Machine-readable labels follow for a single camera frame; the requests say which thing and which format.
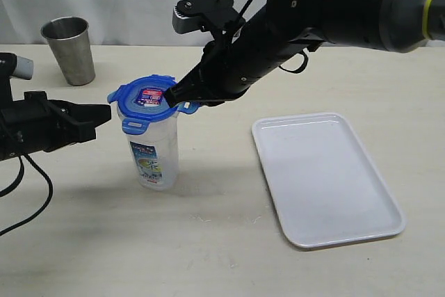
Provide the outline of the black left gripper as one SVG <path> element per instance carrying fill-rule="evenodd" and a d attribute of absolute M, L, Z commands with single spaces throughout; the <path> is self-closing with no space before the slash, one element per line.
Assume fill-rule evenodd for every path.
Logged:
<path fill-rule="evenodd" d="M 1 157 L 22 152 L 53 152 L 74 143 L 96 139 L 96 127 L 111 120 L 105 104 L 75 104 L 48 99 L 44 91 L 27 91 L 14 100 L 10 84 L 16 54 L 1 53 Z"/>

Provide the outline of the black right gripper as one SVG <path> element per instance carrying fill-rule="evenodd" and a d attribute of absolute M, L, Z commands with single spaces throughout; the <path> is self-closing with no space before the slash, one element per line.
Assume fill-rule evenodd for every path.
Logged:
<path fill-rule="evenodd" d="M 166 102 L 170 107 L 190 102 L 199 106 L 217 106 L 242 97 L 249 89 L 242 88 L 240 92 L 231 93 L 223 88 L 221 74 L 227 70 L 223 61 L 218 59 L 225 49 L 216 41 L 205 44 L 200 62 L 176 85 L 164 92 Z"/>

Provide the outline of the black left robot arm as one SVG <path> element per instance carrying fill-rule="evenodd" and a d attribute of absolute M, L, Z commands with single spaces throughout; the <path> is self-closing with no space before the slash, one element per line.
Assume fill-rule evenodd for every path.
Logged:
<path fill-rule="evenodd" d="M 1 160 L 19 155 L 14 144 L 27 154 L 53 152 L 96 139 L 96 128 L 111 119 L 105 104 L 75 104 L 49 99 L 45 91 L 26 91 L 14 100 L 10 79 L 30 80 L 33 61 L 14 53 L 1 53 Z"/>

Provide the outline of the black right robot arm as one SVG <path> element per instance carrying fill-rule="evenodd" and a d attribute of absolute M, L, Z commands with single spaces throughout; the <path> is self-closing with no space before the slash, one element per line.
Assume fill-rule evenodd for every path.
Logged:
<path fill-rule="evenodd" d="M 213 38 L 200 62 L 166 90 L 166 102 L 216 106 L 326 42 L 407 53 L 443 40 L 444 0 L 266 0 L 250 19 L 234 0 L 181 0 L 172 25 L 179 34 Z"/>

